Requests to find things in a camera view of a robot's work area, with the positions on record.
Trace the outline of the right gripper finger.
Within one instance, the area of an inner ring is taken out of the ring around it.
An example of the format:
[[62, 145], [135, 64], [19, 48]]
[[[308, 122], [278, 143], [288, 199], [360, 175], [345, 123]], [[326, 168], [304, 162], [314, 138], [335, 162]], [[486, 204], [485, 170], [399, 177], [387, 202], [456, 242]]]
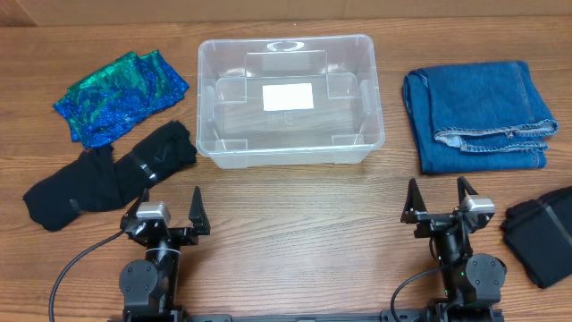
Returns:
[[459, 201], [458, 209], [466, 210], [471, 208], [474, 196], [477, 195], [478, 192], [470, 185], [464, 176], [460, 176], [457, 179], [457, 188]]
[[427, 209], [421, 192], [417, 186], [416, 179], [412, 178], [408, 182], [408, 194], [401, 214], [401, 223], [417, 223], [422, 216], [427, 215]]

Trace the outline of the black garment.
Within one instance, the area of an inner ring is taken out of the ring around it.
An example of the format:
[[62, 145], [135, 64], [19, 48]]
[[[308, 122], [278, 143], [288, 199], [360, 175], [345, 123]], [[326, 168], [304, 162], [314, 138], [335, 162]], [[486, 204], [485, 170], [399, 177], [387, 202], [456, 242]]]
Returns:
[[571, 189], [548, 192], [506, 210], [503, 240], [531, 281], [548, 288], [571, 275]]
[[29, 217], [56, 232], [87, 212], [124, 208], [181, 169], [196, 163], [190, 132], [178, 121], [159, 127], [114, 161], [110, 145], [91, 148], [22, 197]]

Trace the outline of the blue green sequin fabric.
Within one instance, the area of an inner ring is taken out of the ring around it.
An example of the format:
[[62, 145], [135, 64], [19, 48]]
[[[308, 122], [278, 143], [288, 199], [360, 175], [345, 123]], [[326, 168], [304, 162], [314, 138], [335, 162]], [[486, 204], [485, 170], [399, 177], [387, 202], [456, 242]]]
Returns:
[[184, 99], [189, 84], [155, 50], [129, 52], [71, 85], [54, 103], [84, 148], [111, 144]]

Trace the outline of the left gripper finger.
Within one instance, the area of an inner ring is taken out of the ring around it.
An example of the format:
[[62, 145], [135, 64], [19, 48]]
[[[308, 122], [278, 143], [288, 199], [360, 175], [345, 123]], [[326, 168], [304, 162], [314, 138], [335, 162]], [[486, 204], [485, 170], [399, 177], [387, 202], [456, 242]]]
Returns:
[[191, 206], [189, 209], [189, 220], [193, 225], [193, 232], [196, 235], [209, 235], [210, 223], [202, 201], [201, 191], [198, 186], [193, 191]]
[[122, 217], [121, 223], [127, 224], [130, 220], [135, 219], [137, 217], [136, 213], [143, 202], [149, 201], [149, 191], [148, 189], [144, 189], [142, 193], [138, 196], [135, 202], [130, 206], [127, 210], [125, 215]]

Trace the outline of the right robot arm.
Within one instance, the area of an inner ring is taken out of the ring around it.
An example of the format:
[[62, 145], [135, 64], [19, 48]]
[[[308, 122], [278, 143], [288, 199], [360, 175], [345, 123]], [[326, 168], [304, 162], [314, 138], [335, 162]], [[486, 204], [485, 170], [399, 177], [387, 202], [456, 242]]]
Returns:
[[430, 252], [438, 267], [410, 277], [391, 296], [391, 315], [399, 321], [395, 300], [408, 284], [428, 275], [440, 273], [445, 297], [432, 300], [421, 310], [417, 320], [502, 321], [504, 317], [493, 305], [501, 301], [501, 287], [506, 280], [506, 265], [486, 253], [475, 254], [469, 235], [485, 228], [495, 214], [493, 201], [478, 194], [464, 177], [457, 179], [458, 205], [449, 213], [428, 213], [416, 180], [408, 182], [408, 194], [400, 221], [415, 225], [414, 236], [429, 240]]

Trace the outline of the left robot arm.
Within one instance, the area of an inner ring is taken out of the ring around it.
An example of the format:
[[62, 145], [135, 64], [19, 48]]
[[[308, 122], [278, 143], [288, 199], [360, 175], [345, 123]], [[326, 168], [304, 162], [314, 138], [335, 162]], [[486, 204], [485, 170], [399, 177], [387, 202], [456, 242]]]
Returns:
[[124, 321], [187, 321], [188, 311], [175, 303], [181, 248], [198, 245], [210, 234], [201, 191], [193, 191], [190, 226], [170, 227], [171, 214], [162, 202], [151, 202], [144, 190], [122, 218], [120, 228], [146, 248], [143, 259], [127, 264], [119, 277]]

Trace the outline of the blue denim jeans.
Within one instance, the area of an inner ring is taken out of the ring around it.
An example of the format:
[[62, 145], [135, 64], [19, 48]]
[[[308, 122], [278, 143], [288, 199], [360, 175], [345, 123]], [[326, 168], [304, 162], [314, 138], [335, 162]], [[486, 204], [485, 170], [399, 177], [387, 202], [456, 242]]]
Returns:
[[402, 96], [425, 174], [543, 168], [559, 128], [523, 61], [416, 69]]

